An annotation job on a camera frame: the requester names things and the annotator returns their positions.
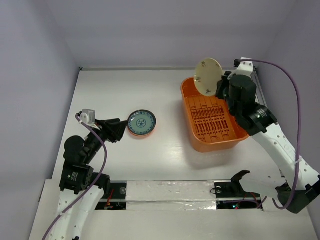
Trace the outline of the orange plate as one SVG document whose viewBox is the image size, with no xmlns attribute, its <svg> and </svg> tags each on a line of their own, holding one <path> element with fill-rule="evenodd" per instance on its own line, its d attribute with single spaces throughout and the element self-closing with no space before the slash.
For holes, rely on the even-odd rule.
<svg viewBox="0 0 320 240">
<path fill-rule="evenodd" d="M 144 127 L 137 127 L 137 126 L 128 126 L 129 132 L 136 136 L 136 137 L 145 137 L 150 135 L 154 130 L 155 126 L 144 126 Z"/>
</svg>

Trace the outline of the white plate with red marks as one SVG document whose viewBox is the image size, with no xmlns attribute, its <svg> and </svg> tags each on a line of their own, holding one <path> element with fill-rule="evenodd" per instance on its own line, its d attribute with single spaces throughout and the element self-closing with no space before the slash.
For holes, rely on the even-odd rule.
<svg viewBox="0 0 320 240">
<path fill-rule="evenodd" d="M 205 58 L 195 67 L 195 88 L 203 96 L 215 96 L 217 83 L 222 79 L 222 75 L 223 69 L 220 63 L 213 58 Z"/>
</svg>

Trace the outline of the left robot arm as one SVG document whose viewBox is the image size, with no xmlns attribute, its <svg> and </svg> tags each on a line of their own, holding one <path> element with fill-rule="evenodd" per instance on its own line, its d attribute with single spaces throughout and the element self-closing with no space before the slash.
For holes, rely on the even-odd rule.
<svg viewBox="0 0 320 240">
<path fill-rule="evenodd" d="M 49 233 L 51 240 L 80 240 L 99 201 L 113 195 L 110 176 L 103 173 L 108 158 L 105 143 L 119 142 L 128 125 L 128 121 L 118 118 L 94 120 L 92 125 L 81 120 L 80 114 L 75 118 L 89 134 L 86 138 L 71 136 L 64 144 L 57 220 Z"/>
</svg>

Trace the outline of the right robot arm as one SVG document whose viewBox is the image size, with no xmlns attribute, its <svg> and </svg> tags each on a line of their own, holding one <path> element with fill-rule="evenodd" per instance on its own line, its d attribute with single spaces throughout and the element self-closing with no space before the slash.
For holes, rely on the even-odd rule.
<svg viewBox="0 0 320 240">
<path fill-rule="evenodd" d="M 320 195 L 320 174 L 286 138 L 273 113 L 256 102 L 256 91 L 250 76 L 227 71 L 217 83 L 216 96 L 226 102 L 236 123 L 268 153 L 280 174 L 254 176 L 242 170 L 231 178 L 230 190 L 235 196 L 258 193 L 279 201 L 279 209 L 298 214 Z"/>
</svg>

